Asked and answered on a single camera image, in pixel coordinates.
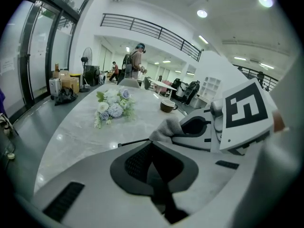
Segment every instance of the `coffee mug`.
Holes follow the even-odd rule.
[[[169,99],[162,99],[161,100],[161,110],[163,112],[171,112],[174,111],[178,108],[178,106],[171,100]]]

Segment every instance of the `glass door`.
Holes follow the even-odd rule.
[[[54,26],[54,21],[59,11],[47,4],[41,4],[36,21],[34,23],[30,42],[28,55],[28,83],[32,94],[32,99],[36,99],[46,94],[47,89],[47,77],[46,75],[46,56],[48,48],[48,38]]]
[[[11,118],[26,111],[20,82],[19,56],[23,27],[33,3],[23,1],[8,21],[0,41],[0,112]]]

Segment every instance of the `white table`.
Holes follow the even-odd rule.
[[[156,97],[155,92],[126,87],[136,101],[136,118],[132,121],[126,121],[123,117],[117,118],[112,121],[111,126],[94,128],[94,115],[99,104],[96,92],[104,92],[110,88],[118,89],[119,86],[103,85],[91,92],[56,129],[41,159],[34,192],[87,156],[115,149],[119,143],[146,139],[167,117],[176,116],[179,120],[184,118],[179,111],[161,111],[162,99]]]
[[[173,87],[171,87],[171,86],[169,86],[169,85],[166,85],[166,84],[163,83],[163,82],[160,82],[160,81],[157,81],[157,80],[154,80],[154,79],[150,79],[150,78],[148,78],[148,80],[149,80],[150,82],[154,83],[155,85],[157,85],[157,86],[160,87],[159,90],[158,90],[158,92],[157,92],[158,94],[161,93],[162,87],[167,88],[167,89],[170,89],[169,99],[171,98],[172,90],[176,90],[176,89],[174,89]]]

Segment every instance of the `metal railing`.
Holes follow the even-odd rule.
[[[266,74],[259,74],[259,71],[253,70],[251,68],[247,68],[244,66],[239,65],[233,65],[238,67],[238,70],[240,70],[248,79],[257,78],[260,82],[262,88],[266,91],[272,91],[274,87],[276,86],[277,82],[279,82],[277,79],[272,78],[271,76],[268,76]]]
[[[200,60],[201,51],[191,43],[173,33],[172,31],[146,20],[126,15],[104,13],[104,17],[100,26],[128,29],[148,36],[152,36],[181,50],[196,61]]]

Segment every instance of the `white flower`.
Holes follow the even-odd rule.
[[[108,103],[106,103],[106,102],[101,102],[101,103],[99,103],[99,105],[98,105],[97,111],[98,111],[99,113],[104,113],[108,108],[109,108]]]
[[[120,101],[120,97],[118,95],[109,96],[107,97],[106,101],[109,105],[113,105],[114,103]]]
[[[119,117],[119,116],[121,116],[123,114],[123,112],[124,112],[123,108],[118,103],[114,103],[108,109],[108,113],[112,117]]]
[[[107,99],[107,98],[109,98],[109,97],[116,96],[117,94],[118,94],[118,91],[117,91],[117,90],[109,89],[107,92],[105,92],[104,98]]]
[[[121,100],[120,106],[125,110],[128,107],[128,101],[126,100]]]

